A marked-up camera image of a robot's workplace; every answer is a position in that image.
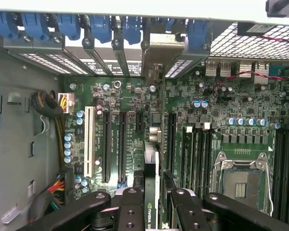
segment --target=white pci slot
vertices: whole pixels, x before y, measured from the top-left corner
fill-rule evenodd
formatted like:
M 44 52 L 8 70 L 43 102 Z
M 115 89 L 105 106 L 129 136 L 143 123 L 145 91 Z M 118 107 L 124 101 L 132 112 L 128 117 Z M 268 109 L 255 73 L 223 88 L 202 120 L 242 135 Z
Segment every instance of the white pci slot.
M 92 177 L 95 140 L 94 117 L 94 107 L 85 107 L 84 177 Z

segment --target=metal mesh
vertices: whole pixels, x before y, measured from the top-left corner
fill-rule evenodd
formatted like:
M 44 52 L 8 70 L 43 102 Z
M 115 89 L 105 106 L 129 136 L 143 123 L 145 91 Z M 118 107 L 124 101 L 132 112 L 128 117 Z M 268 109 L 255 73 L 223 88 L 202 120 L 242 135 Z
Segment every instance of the metal mesh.
M 22 53 L 20 54 L 21 56 L 24 56 L 34 62 L 37 62 L 41 65 L 44 65 L 56 72 L 59 72 L 60 74 L 71 74 L 69 71 L 67 70 L 64 70 L 63 68 L 57 66 L 56 64 L 53 64 L 52 62 L 49 62 L 48 60 L 46 59 L 43 59 L 42 57 L 36 55 L 36 54 L 25 54 L 25 53 Z
M 289 60 L 287 42 L 236 34 L 237 23 L 233 23 L 213 41 L 210 57 Z M 265 36 L 289 40 L 289 26 L 277 26 Z

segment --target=pci express slot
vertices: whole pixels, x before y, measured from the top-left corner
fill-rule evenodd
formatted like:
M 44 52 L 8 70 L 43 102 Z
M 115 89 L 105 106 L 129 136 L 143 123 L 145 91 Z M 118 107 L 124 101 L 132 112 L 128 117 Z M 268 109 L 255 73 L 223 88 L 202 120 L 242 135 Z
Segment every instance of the pci express slot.
M 93 148 L 95 140 L 94 107 L 85 107 L 85 135 L 84 135 L 84 176 L 92 177 L 92 160 L 95 158 L 95 149 Z
M 168 169 L 171 173 L 173 173 L 174 170 L 176 123 L 177 115 L 175 113 L 169 113 L 167 129 L 167 161 Z
M 119 113 L 118 182 L 126 181 L 127 113 Z
M 103 157 L 102 157 L 102 182 L 108 183 L 110 179 L 110 153 L 111 153 L 111 114 L 103 115 Z
M 144 114 L 142 112 L 136 112 L 136 132 L 144 131 Z

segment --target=metal panel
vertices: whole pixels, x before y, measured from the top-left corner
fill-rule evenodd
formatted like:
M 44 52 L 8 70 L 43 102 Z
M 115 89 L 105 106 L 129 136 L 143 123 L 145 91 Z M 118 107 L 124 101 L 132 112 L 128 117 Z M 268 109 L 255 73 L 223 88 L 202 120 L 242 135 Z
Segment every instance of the metal panel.
M 35 181 L 39 193 L 59 170 L 54 123 L 47 132 L 34 136 L 41 121 L 33 108 L 28 112 L 27 103 L 37 90 L 58 92 L 56 76 L 0 51 L 0 230 L 14 231 L 27 224 L 33 199 L 28 196 L 30 182 Z M 29 157 L 32 142 L 34 156 Z M 2 215 L 16 204 L 22 212 L 3 224 Z
M 44 0 L 11 1 L 6 4 L 0 1 L 0 11 L 11 12 L 49 12 L 49 13 L 79 13 L 99 15 L 137 15 L 171 18 L 201 18 L 220 19 L 229 21 L 249 21 L 262 24 L 272 23 L 289 25 L 289 18 L 268 18 L 265 11 L 266 0 L 206 0 L 189 1 L 180 4 L 170 4 L 167 0 L 147 0 L 139 7 L 135 1 L 126 1 L 125 4 L 109 4 L 101 1 L 99 4 L 80 4 L 78 1 Z

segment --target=sticker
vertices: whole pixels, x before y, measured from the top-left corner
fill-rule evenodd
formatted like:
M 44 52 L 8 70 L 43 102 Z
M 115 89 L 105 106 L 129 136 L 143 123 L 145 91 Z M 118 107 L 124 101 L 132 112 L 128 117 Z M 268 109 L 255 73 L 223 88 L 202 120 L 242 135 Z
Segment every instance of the sticker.
M 250 33 L 266 33 L 269 30 L 273 29 L 275 26 L 273 25 L 259 25 L 256 24 L 254 26 L 252 26 L 247 32 Z

